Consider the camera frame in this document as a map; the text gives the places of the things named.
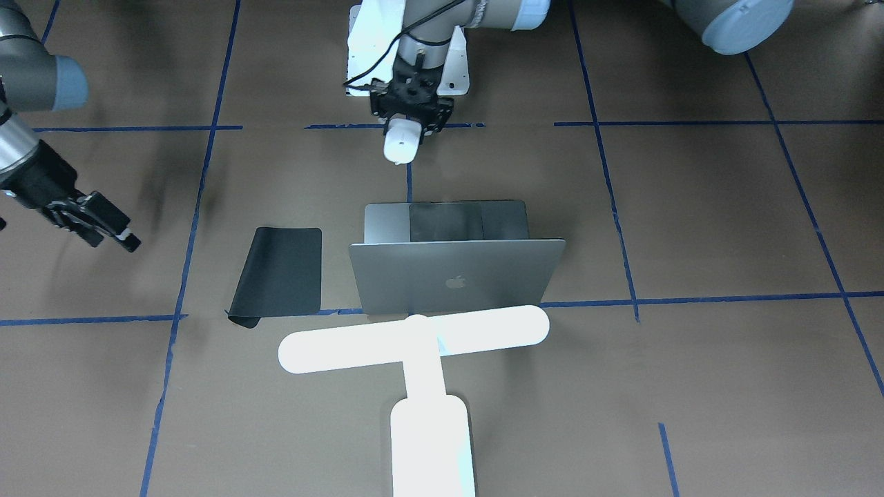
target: floor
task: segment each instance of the floor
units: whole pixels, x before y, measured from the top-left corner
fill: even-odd
[[[884,488],[884,5],[797,0],[724,57],[658,2],[556,1],[469,33],[456,126],[395,166],[346,126],[354,0],[19,2],[92,90],[23,118],[144,244],[0,204],[0,494],[390,495],[401,367],[277,346],[377,320],[365,204],[496,198],[568,248],[546,341],[444,359],[480,497]],[[319,315],[226,319],[258,226],[323,230]]]

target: laptop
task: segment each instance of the laptop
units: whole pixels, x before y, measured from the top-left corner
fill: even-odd
[[[539,304],[564,248],[521,201],[372,203],[350,261],[366,314],[470,311]]]

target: laptop lid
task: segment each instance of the laptop lid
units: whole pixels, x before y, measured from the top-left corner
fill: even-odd
[[[565,241],[357,243],[350,260],[366,314],[537,305]]]

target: silver laptop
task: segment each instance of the silver laptop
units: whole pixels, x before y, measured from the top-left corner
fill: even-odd
[[[519,201],[370,204],[365,242],[350,246],[362,310],[400,314],[539,304],[565,241],[531,240],[527,233]],[[412,241],[428,234],[442,240]]]

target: black cable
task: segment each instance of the black cable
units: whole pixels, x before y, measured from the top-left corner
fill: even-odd
[[[402,30],[399,31],[399,34],[397,34],[393,37],[392,41],[390,42],[390,45],[387,46],[387,50],[384,50],[384,55],[382,55],[374,64],[372,64],[371,67],[369,67],[369,69],[367,71],[364,71],[364,72],[354,76],[353,78],[350,78],[349,80],[344,81],[344,85],[343,85],[344,88],[358,89],[358,90],[365,90],[365,89],[371,88],[371,85],[361,85],[359,87],[355,87],[355,86],[352,86],[352,83],[356,80],[364,78],[368,73],[371,73],[372,71],[374,71],[375,68],[378,67],[381,64],[381,62],[386,58],[387,54],[390,53],[390,50],[392,50],[392,46],[402,36],[410,33],[412,29],[419,27],[422,24],[424,24],[432,19],[435,19],[436,17],[442,15],[443,13],[445,13],[447,11],[452,10],[454,7],[456,7],[460,4],[463,4],[466,1],[467,0],[453,0],[452,2],[442,5],[441,7],[436,9],[435,11],[431,12],[430,14],[423,16],[422,18],[416,20],[415,22],[411,23],[410,25],[402,28]]]

